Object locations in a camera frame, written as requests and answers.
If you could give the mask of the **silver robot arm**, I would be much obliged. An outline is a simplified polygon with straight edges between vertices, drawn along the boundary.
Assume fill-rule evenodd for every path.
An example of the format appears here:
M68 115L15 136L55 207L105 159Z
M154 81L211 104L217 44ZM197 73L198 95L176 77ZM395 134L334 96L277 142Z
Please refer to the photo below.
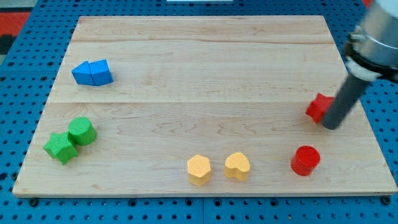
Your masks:
M348 76L321 124L336 129L368 85L385 79L397 83L397 0L374 0L348 34L344 47Z

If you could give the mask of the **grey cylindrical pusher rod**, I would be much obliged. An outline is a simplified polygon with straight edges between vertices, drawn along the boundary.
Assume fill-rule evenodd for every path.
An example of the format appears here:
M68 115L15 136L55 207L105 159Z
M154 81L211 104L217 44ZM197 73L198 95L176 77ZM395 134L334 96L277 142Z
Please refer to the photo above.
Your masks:
M323 116L322 125L330 130L338 128L368 85L368 81L349 73Z

